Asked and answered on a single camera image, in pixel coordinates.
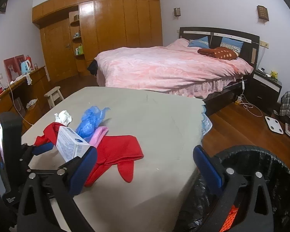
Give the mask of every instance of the stuffed toy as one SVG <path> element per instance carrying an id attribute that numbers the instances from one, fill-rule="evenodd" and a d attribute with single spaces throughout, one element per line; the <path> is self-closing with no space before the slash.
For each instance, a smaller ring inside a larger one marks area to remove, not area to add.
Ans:
<path id="1" fill-rule="evenodd" d="M 271 71 L 271 78 L 277 80 L 278 79 L 278 73 L 276 71 Z"/>

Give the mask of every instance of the white cable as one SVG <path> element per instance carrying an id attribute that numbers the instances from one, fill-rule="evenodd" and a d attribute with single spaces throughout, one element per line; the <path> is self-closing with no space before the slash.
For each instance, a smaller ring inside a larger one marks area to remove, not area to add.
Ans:
<path id="1" fill-rule="evenodd" d="M 10 91 L 11 91 L 11 94 L 12 94 L 12 101 L 13 101 L 13 105 L 14 105 L 14 107 L 15 107 L 15 110 L 18 112 L 18 114 L 22 117 L 22 119 L 23 119 L 24 121 L 26 121 L 28 124 L 30 124 L 27 120 L 25 120 L 25 118 L 24 118 L 24 117 L 20 114 L 20 112 L 17 110 L 16 105 L 15 105 L 15 102 L 14 102 L 14 97 L 13 97 L 12 89 L 11 89 L 9 83 L 8 83 L 8 85 L 9 85 L 9 88 L 10 88 Z"/>
<path id="2" fill-rule="evenodd" d="M 242 94 L 241 94 L 239 97 L 240 97 L 241 99 L 237 99 L 237 100 L 240 100 L 240 101 L 241 101 L 241 103 L 239 103 L 239 104 L 242 104 L 243 107 L 244 107 L 244 109 L 246 109 L 247 111 L 249 111 L 252 115 L 254 115 L 254 116 L 256 116 L 256 117 L 263 117 L 263 113 L 262 113 L 262 111 L 261 111 L 258 107 L 256 107 L 255 105 L 253 105 L 253 104 L 251 104 L 251 103 L 248 102 L 248 100 L 246 99 L 246 97 L 245 97 L 245 95 L 244 95 L 244 90 L 243 90 Z M 257 109 L 261 112 L 261 116 L 255 115 L 255 114 L 253 114 L 253 113 L 249 110 L 249 109 L 251 109 L 251 108 L 253 108 L 253 107 L 257 108 Z"/>

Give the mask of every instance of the paper box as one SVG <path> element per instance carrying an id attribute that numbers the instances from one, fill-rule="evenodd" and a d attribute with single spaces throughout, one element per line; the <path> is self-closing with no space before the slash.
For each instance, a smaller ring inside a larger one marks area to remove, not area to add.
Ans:
<path id="1" fill-rule="evenodd" d="M 82 158 L 91 145 L 71 128 L 61 126 L 58 132 L 56 147 L 64 160 L 68 162 L 76 156 Z"/>

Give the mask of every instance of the charging cable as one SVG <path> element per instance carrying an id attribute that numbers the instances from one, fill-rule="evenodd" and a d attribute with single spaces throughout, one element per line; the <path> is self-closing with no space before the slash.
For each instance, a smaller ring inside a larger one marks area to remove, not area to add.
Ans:
<path id="1" fill-rule="evenodd" d="M 248 102 L 248 100 L 246 99 L 245 95 L 244 95 L 244 90 L 245 90 L 245 83 L 244 83 L 244 80 L 242 79 L 242 87 L 243 87 L 243 92 L 240 96 L 238 96 L 237 98 L 237 101 L 236 103 L 237 104 L 242 104 L 243 105 L 243 108 L 246 109 L 247 111 L 249 111 L 252 115 L 256 116 L 256 117 L 263 117 L 263 113 L 262 111 L 256 107 L 255 105 L 251 104 Z M 260 113 L 261 113 L 261 116 L 258 116 L 258 115 L 255 115 L 254 113 L 252 113 L 249 109 L 252 109 L 253 107 L 257 108 Z"/>
<path id="2" fill-rule="evenodd" d="M 15 110 L 18 112 L 18 114 L 22 117 L 22 119 L 24 120 L 24 121 L 26 121 L 28 124 L 30 124 L 21 114 L 20 114 L 20 112 L 17 110 L 17 108 L 16 108 L 16 105 L 15 105 L 15 102 L 14 102 L 14 96 L 13 96 L 13 91 L 12 91 L 12 89 L 11 89 L 11 86 L 10 86 L 10 84 L 8 83 L 8 85 L 9 85 L 9 88 L 10 88 L 10 91 L 11 91 L 11 95 L 12 95 L 12 101 L 13 101 L 13 105 L 14 105 L 14 107 L 15 107 Z"/>

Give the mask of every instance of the pink comforter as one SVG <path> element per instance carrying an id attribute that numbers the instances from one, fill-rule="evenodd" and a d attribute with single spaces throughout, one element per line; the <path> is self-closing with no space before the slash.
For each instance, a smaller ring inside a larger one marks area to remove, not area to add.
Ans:
<path id="1" fill-rule="evenodd" d="M 196 82 L 241 77 L 253 71 L 246 61 L 221 60 L 201 55 L 198 47 L 177 39 L 167 47 L 119 48 L 101 52 L 95 59 L 106 87 L 167 92 Z"/>

